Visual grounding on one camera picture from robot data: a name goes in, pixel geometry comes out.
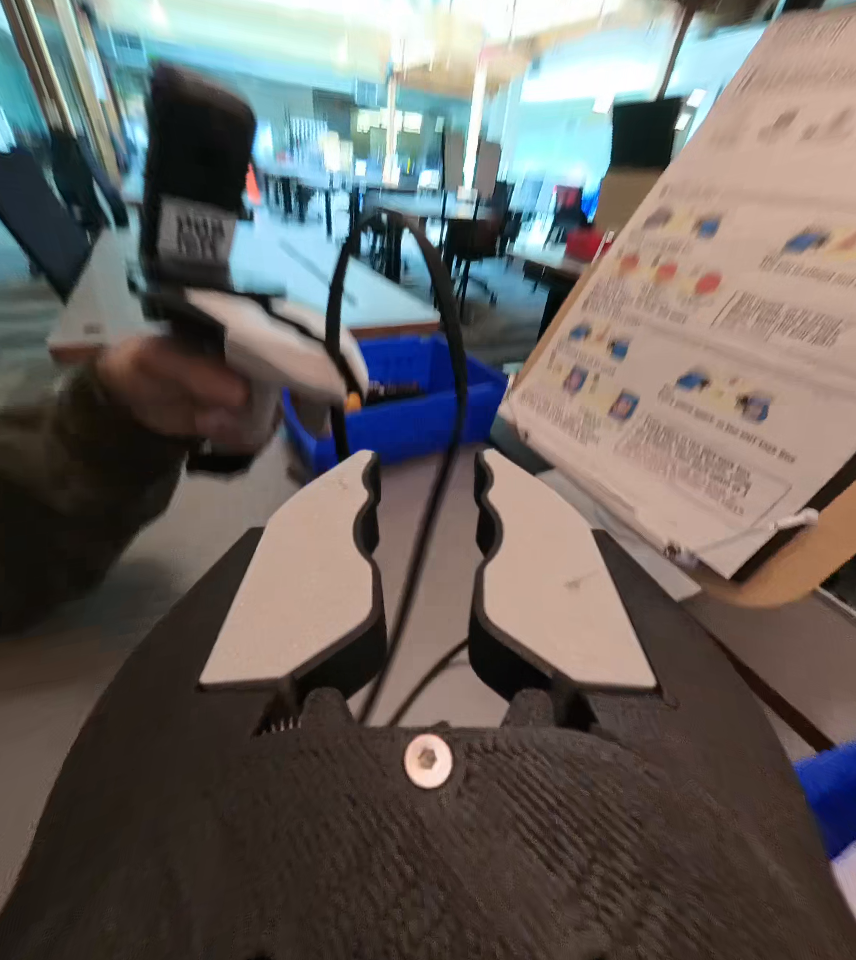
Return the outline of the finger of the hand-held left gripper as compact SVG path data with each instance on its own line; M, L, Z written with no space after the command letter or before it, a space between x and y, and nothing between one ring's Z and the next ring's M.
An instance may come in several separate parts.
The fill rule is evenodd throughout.
M348 329L327 344L326 317L272 296L188 291L187 322L217 346L227 366L259 386L343 405L368 395L368 366Z

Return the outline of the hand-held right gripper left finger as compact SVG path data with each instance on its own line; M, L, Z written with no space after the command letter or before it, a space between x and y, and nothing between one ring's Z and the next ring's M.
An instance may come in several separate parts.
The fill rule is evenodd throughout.
M198 678L205 691L267 690L303 702L346 699L386 658L380 571L380 460L362 450L320 475L266 522Z

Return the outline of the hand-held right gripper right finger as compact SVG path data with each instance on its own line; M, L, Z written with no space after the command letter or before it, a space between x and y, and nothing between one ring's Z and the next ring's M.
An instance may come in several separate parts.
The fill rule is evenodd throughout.
M657 679L588 520L493 449L475 460L482 553L469 661L504 700L522 690L649 694Z

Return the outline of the person's left forearm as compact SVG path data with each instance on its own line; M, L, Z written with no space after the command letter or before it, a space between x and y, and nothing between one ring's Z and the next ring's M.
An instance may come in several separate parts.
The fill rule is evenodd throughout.
M0 409L0 637L95 589L170 503L190 438L138 423L93 366Z

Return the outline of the person's left hand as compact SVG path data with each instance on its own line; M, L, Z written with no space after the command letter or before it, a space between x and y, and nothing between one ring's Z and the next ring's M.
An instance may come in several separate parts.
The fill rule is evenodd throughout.
M167 336L127 339L98 355L98 382L146 429L208 444L225 454L257 454L278 432L279 402L255 402L253 386L224 360Z

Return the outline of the white table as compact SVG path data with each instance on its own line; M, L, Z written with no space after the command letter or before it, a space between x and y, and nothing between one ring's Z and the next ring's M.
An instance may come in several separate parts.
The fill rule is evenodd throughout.
M107 345L153 332L127 283L141 277L137 241L136 229L100 234L48 335L53 360L76 363ZM338 246L320 227L261 215L236 227L229 265L238 286L282 288L288 300L321 311L337 260ZM432 332L438 326L433 307L356 259L346 272L341 320L357 340Z

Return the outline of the dark leaning panel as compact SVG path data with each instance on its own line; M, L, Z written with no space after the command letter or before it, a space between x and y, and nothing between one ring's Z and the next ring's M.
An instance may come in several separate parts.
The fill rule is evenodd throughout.
M87 267L92 243L36 159L19 148L0 151L0 221L66 305Z

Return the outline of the black chair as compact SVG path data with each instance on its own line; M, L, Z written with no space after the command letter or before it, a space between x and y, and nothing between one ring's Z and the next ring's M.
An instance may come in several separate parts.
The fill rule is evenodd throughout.
M472 266L499 256L507 219L508 215L504 213L447 222L442 243L442 260L455 283L460 311L464 311L466 306Z

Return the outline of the instruction sheet on clipboard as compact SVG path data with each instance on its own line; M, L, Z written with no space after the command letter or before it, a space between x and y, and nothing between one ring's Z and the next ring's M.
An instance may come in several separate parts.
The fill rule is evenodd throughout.
M625 230L532 355L523 440L646 546L746 606L856 554L856 270L728 237L730 218Z

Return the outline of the printed instruction sheet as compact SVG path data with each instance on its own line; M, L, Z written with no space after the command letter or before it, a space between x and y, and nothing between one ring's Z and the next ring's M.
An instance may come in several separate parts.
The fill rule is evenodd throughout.
M652 546L744 581L856 480L856 5L757 40L506 395Z

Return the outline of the cardboard box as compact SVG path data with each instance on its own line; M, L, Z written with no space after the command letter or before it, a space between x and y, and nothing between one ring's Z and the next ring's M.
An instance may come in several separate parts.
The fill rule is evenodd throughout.
M603 233L621 231L661 175L657 169L610 168L602 179L594 226Z

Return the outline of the black monitor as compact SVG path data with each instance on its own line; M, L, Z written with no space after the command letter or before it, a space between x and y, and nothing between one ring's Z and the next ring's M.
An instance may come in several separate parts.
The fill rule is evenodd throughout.
M615 102L610 167L663 173L672 162L684 98Z

